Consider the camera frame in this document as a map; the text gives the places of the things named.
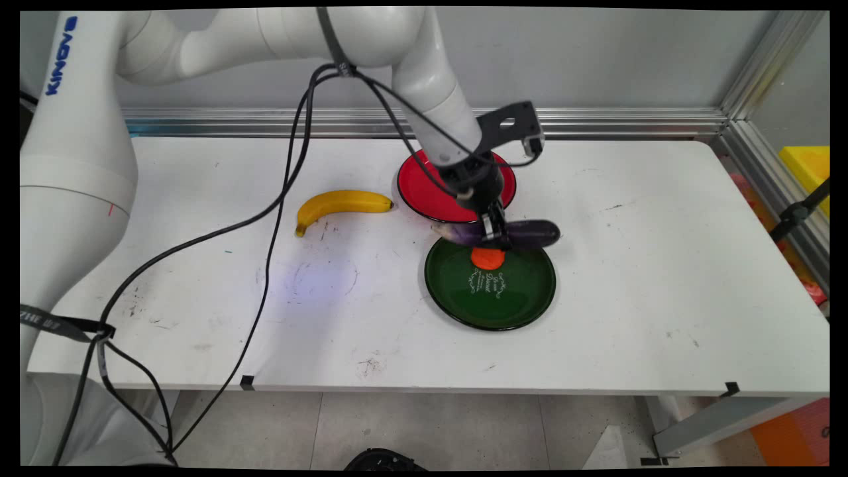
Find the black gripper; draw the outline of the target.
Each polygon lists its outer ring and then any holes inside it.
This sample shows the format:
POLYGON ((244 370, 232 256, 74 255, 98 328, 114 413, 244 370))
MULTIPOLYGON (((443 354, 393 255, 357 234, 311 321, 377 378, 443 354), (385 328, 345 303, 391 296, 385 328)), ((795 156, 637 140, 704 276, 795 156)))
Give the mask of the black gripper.
POLYGON ((495 241, 500 250, 511 250, 502 199, 505 178, 497 155, 469 157, 457 165, 439 167, 437 174, 461 208, 482 215, 484 242, 495 241))

